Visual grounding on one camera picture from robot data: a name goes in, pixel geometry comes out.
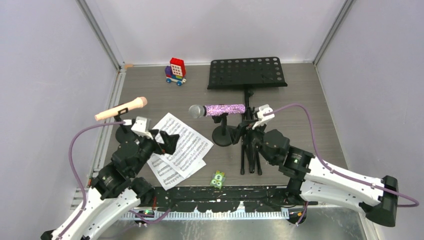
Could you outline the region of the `sheet music page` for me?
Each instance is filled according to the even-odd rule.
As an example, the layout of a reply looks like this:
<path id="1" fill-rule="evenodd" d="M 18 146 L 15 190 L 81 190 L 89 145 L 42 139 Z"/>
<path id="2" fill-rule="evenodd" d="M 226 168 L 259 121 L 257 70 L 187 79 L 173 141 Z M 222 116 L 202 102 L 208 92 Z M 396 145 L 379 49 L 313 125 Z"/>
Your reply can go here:
<path id="1" fill-rule="evenodd" d="M 179 183 L 183 182 L 184 180 L 194 175 L 201 168 L 206 166 L 206 162 L 203 159 L 198 160 L 197 163 L 194 165 L 193 170 L 189 173 L 189 175 L 186 177 L 183 177 L 176 170 L 174 170 L 169 164 L 161 160 L 158 155 L 152 156 L 148 160 L 147 164 L 165 191 L 172 189 Z"/>
<path id="2" fill-rule="evenodd" d="M 155 154 L 148 162 L 150 168 L 157 171 L 161 178 L 172 171 L 187 178 L 214 145 L 205 136 L 171 113 L 167 113 L 154 128 L 165 131 L 169 135 L 179 135 L 175 152 L 172 155 Z"/>

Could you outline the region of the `black microphone stand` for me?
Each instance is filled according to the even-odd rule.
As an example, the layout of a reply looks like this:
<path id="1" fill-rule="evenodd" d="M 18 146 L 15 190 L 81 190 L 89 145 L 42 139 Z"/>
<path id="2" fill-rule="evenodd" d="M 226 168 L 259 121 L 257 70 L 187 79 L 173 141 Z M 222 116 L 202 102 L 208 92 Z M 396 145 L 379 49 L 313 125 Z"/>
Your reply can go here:
<path id="1" fill-rule="evenodd" d="M 125 125 L 125 122 L 122 120 L 121 115 L 124 115 L 129 112 L 129 109 L 122 108 L 117 112 L 117 115 L 114 116 L 115 122 L 123 122 L 119 125 L 115 132 L 115 138 L 116 140 L 121 144 L 123 142 L 129 142 L 133 140 L 133 134 L 130 133 L 130 130 L 128 129 L 128 126 Z"/>
<path id="2" fill-rule="evenodd" d="M 233 144 L 233 131 L 235 126 L 228 125 L 228 113 L 212 116 L 215 124 L 220 124 L 212 132 L 212 141 L 220 147 L 228 147 Z"/>

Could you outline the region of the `purple glitter microphone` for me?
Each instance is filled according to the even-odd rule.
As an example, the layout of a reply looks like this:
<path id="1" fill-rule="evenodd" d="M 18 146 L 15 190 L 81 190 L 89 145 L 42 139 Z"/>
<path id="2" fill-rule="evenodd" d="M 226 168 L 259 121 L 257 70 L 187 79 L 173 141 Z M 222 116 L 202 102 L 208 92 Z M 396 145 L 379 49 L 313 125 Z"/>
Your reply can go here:
<path id="1" fill-rule="evenodd" d="M 215 105 L 192 105 L 189 107 L 189 114 L 197 119 L 201 117 L 217 117 L 222 114 L 244 114 L 246 106 L 243 104 L 215 104 Z"/>

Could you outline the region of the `beige microphone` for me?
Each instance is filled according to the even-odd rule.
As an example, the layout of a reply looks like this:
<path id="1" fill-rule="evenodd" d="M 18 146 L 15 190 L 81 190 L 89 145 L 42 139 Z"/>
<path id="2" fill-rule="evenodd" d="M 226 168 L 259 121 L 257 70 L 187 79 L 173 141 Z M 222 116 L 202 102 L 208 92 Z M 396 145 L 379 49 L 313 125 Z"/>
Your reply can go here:
<path id="1" fill-rule="evenodd" d="M 136 97 L 134 100 L 120 104 L 118 106 L 115 106 L 113 108 L 110 108 L 108 110 L 102 111 L 94 116 L 94 119 L 96 121 L 105 120 L 108 118 L 112 118 L 115 116 L 118 116 L 122 113 L 127 113 L 134 109 L 143 108 L 148 103 L 148 100 L 144 96 Z"/>

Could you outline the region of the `black music stand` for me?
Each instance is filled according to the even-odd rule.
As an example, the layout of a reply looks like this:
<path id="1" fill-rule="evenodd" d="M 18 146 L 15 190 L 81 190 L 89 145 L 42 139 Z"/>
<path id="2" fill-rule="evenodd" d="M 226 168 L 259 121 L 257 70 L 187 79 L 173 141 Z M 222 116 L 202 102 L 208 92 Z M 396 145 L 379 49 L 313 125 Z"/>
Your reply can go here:
<path id="1" fill-rule="evenodd" d="M 286 87 L 287 83 L 278 57 L 254 57 L 215 59 L 210 63 L 208 90 L 242 90 L 243 105 L 246 111 L 243 114 L 229 114 L 227 125 L 235 128 L 243 121 L 257 121 L 259 107 L 250 105 L 254 88 L 279 88 Z M 259 160 L 259 151 L 254 142 L 248 142 L 243 136 L 241 142 L 240 174 L 250 173 L 262 175 Z M 235 129 L 233 130 L 232 145 L 235 142 Z"/>

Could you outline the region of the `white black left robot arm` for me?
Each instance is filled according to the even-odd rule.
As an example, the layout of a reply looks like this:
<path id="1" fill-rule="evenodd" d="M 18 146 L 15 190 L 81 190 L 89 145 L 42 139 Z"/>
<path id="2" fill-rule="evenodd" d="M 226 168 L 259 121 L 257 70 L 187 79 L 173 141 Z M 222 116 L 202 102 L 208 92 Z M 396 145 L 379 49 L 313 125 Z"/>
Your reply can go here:
<path id="1" fill-rule="evenodd" d="M 139 142 L 122 143 L 91 181 L 83 201 L 68 219 L 42 240 L 97 240 L 120 217 L 137 206 L 148 207 L 155 197 L 154 187 L 138 173 L 153 154 L 172 155 L 179 134 L 153 129 Z"/>

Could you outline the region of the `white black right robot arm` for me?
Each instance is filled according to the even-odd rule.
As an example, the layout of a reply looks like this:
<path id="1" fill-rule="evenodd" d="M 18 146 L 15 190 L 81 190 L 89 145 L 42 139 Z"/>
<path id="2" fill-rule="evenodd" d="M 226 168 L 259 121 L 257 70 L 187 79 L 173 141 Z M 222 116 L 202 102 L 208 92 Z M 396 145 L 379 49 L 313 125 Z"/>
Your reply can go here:
<path id="1" fill-rule="evenodd" d="M 254 127 L 244 121 L 231 133 L 232 144 L 243 138 L 243 144 L 260 154 L 270 165 L 289 177 L 285 198 L 291 205 L 323 202 L 338 205 L 365 215 L 371 222 L 395 227 L 398 209 L 398 180 L 390 175 L 383 178 L 361 175 L 321 162 L 317 156 L 294 147 L 280 131 L 265 131 L 266 126 Z"/>

